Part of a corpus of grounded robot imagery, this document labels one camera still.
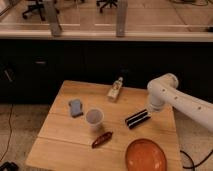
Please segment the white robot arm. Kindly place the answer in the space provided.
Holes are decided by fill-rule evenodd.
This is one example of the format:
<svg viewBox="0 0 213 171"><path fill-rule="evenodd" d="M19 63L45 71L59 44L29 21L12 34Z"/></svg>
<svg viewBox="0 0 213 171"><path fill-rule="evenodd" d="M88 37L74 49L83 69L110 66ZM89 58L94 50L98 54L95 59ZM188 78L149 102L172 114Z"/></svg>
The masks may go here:
<svg viewBox="0 0 213 171"><path fill-rule="evenodd" d="M147 85L147 110L160 112L166 103L213 132L213 104L185 94L177 89L179 81L167 73Z"/></svg>

